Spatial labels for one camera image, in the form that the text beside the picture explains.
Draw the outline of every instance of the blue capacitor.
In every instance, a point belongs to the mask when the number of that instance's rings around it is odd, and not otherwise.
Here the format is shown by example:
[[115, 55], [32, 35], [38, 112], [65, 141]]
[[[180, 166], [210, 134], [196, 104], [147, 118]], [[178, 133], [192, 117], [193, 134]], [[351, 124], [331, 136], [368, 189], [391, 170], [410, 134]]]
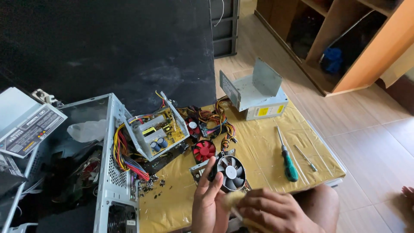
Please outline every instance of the blue capacitor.
[[160, 150], [161, 150], [161, 147], [160, 147], [160, 145], [158, 145], [158, 143], [157, 142], [151, 142], [151, 144], [150, 144], [150, 146], [151, 146], [151, 148], [153, 149], [153, 150], [155, 150], [156, 152], [159, 152]]
[[158, 145], [160, 145], [162, 148], [167, 148], [168, 142], [164, 138], [159, 138], [157, 140]]

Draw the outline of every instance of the yellow tablecloth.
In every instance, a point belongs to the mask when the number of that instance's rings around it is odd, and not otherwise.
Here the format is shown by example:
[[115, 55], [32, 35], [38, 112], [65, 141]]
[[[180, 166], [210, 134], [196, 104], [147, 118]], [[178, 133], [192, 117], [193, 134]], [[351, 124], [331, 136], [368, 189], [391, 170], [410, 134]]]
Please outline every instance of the yellow tablecloth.
[[[310, 189], [339, 177], [345, 172], [329, 150], [309, 126], [304, 117], [289, 102], [282, 116], [245, 121], [243, 113], [227, 104], [225, 114], [236, 127], [237, 144], [231, 143], [229, 150], [236, 149], [236, 157], [246, 169], [247, 180], [253, 189], [269, 187], [273, 191], [294, 192]], [[284, 175], [281, 143], [277, 135], [279, 126], [284, 143], [298, 170], [299, 180], [289, 182]], [[213, 140], [217, 149], [222, 137]], [[294, 148], [297, 145], [316, 166], [313, 172], [305, 158]], [[191, 208], [196, 185], [189, 168], [195, 160], [191, 150], [178, 156], [157, 173], [165, 179], [165, 187], [155, 186], [140, 198], [140, 232], [168, 232], [191, 225]]]

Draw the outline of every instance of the yellow label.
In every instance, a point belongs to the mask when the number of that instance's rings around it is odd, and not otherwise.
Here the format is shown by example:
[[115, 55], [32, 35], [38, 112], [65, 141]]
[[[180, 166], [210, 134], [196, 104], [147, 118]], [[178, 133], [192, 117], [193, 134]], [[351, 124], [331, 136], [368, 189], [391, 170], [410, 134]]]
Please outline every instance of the yellow label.
[[284, 105], [280, 105], [279, 109], [277, 110], [277, 113], [281, 113], [283, 110]]
[[258, 116], [265, 116], [267, 114], [267, 111], [269, 110], [269, 108], [261, 108], [259, 111], [259, 115]]

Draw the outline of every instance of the knee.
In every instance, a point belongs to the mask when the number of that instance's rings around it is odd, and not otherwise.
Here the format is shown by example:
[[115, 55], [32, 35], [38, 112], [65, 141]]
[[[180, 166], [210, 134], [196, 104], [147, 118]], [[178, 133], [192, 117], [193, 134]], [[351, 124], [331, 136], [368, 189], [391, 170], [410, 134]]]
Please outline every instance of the knee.
[[321, 184], [316, 186], [313, 191], [316, 195], [323, 197], [324, 199], [328, 199], [330, 201], [339, 202], [338, 193], [330, 186], [325, 184]]

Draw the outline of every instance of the white plastic bag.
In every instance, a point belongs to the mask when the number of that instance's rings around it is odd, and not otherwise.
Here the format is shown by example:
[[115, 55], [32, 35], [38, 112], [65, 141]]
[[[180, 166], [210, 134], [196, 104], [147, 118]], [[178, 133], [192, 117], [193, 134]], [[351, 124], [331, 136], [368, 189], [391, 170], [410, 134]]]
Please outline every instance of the white plastic bag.
[[73, 124], [67, 128], [67, 132], [78, 142], [101, 141], [105, 136], [105, 130], [106, 119]]

